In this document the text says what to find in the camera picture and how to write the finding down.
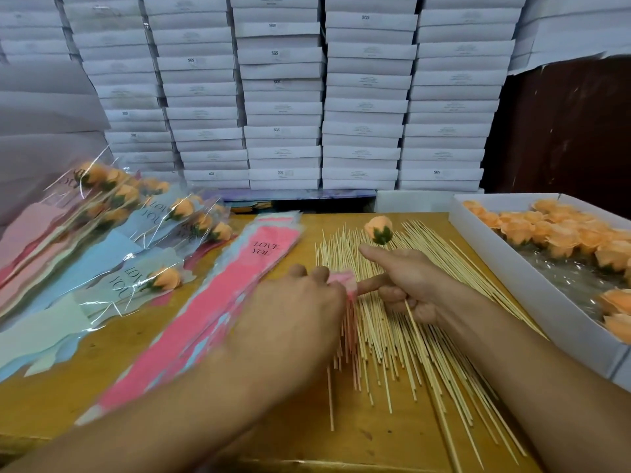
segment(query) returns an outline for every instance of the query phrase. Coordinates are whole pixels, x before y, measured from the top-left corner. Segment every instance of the hand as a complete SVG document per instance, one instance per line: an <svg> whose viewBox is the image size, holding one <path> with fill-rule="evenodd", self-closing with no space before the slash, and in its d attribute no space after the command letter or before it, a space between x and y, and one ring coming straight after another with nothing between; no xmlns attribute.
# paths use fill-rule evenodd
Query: hand
<svg viewBox="0 0 631 473"><path fill-rule="evenodd" d="M307 275L294 265L284 278L262 282L226 338L227 355L272 403L306 384L335 352L346 290L338 282L327 285L328 278L326 267Z"/></svg>
<svg viewBox="0 0 631 473"><path fill-rule="evenodd" d="M386 306L398 312L407 312L407 300L420 322L437 323L441 312L470 294L469 287L434 265L421 251L385 250L364 244L360 252L386 273L359 282L358 295L378 291Z"/></svg>

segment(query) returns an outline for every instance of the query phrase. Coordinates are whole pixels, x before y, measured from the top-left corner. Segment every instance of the yellow table surface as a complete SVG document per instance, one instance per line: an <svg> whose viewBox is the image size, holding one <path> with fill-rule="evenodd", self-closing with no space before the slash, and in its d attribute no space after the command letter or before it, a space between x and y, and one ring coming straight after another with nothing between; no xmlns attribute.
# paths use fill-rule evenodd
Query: yellow table surface
<svg viewBox="0 0 631 473"><path fill-rule="evenodd" d="M308 269L315 265L314 245L322 231L331 235L346 224L361 228L374 214L307 214L300 243L281 261L270 277L277 277L294 263ZM253 215L235 216L231 224L240 231ZM449 224L447 214L392 214L395 229L407 219L418 219L453 240L498 285L479 257ZM0 383L0 453L24 454L70 429L74 421L97 400L133 360L159 334L186 299L198 288L219 250L206 255L196 267L200 275L172 297L169 305L146 307L125 318L112 319L105 328L83 339L72 360L55 365L49 372L24 378L18 373ZM425 387L414 402L406 375L390 381L392 414L386 392L374 386L372 407L366 393L353 390L350 369L333 372L335 405L334 433L329 427L329 404L324 373L301 394L280 405L257 426L242 446L242 455L259 465L280 469L296 466L307 469L385 470L410 469L424 472L451 472L444 440ZM481 472L456 408L446 399L447 421L465 472ZM517 436L522 439L517 427ZM504 446L491 440L477 419L472 430L485 471L498 473L541 471L531 455L517 453L519 465Z"/></svg>

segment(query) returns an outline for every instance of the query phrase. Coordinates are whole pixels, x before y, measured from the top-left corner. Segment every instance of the stack of boxes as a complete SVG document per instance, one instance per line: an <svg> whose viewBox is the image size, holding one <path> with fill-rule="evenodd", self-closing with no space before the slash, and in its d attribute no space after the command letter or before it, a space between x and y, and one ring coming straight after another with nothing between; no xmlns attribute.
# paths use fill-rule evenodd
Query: stack of boxes
<svg viewBox="0 0 631 473"><path fill-rule="evenodd" d="M167 118L190 184L247 188L243 100L228 0L145 0Z"/></svg>
<svg viewBox="0 0 631 473"><path fill-rule="evenodd" d="M324 189L393 190L418 0L326 0Z"/></svg>
<svg viewBox="0 0 631 473"><path fill-rule="evenodd" d="M76 59L61 0L0 0L0 54L9 63Z"/></svg>
<svg viewBox="0 0 631 473"><path fill-rule="evenodd" d="M399 189L477 191L524 3L425 0Z"/></svg>
<svg viewBox="0 0 631 473"><path fill-rule="evenodd" d="M110 150L130 171L178 180L142 0L64 0L64 8L112 126Z"/></svg>
<svg viewBox="0 0 631 473"><path fill-rule="evenodd" d="M230 0L245 98L251 189L318 189L320 0Z"/></svg>

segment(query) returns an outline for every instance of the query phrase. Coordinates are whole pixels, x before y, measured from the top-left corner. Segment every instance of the forearm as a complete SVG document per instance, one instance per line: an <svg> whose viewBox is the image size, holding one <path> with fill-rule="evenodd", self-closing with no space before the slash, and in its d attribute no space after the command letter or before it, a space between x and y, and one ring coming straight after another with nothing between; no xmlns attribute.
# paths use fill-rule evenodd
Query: forearm
<svg viewBox="0 0 631 473"><path fill-rule="evenodd" d="M452 301L439 325L497 391L554 472L631 464L631 394L580 365L479 294Z"/></svg>
<svg viewBox="0 0 631 473"><path fill-rule="evenodd" d="M176 381L55 439L7 473L172 473L195 467L237 437L274 399L215 350Z"/></svg>

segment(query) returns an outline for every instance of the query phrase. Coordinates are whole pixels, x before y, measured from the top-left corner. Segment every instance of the person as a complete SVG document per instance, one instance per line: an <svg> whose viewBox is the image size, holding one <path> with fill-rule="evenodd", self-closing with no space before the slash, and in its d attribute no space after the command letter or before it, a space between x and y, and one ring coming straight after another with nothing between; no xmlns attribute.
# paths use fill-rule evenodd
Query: person
<svg viewBox="0 0 631 473"><path fill-rule="evenodd" d="M441 327L483 373L553 473L631 470L631 394L580 365L420 252L361 246L385 274L359 282ZM247 431L330 361L345 312L329 271L262 282L226 341L196 367L51 441L6 473L172 473Z"/></svg>

